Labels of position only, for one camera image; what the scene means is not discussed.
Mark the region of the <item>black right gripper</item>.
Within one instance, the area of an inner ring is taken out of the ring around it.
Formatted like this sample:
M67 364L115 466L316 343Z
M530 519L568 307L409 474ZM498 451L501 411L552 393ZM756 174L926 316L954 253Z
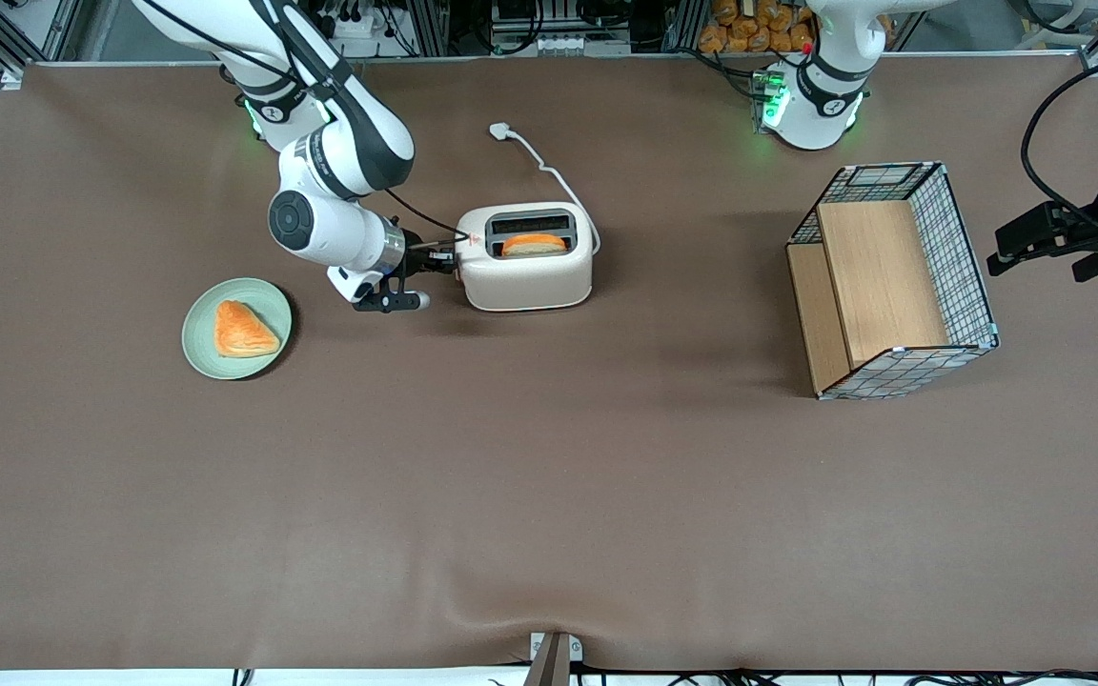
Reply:
M458 269L453 257L458 251L457 241L427 243L408 229L402 230L402 235L405 241L402 277L408 278L423 272L453 273Z

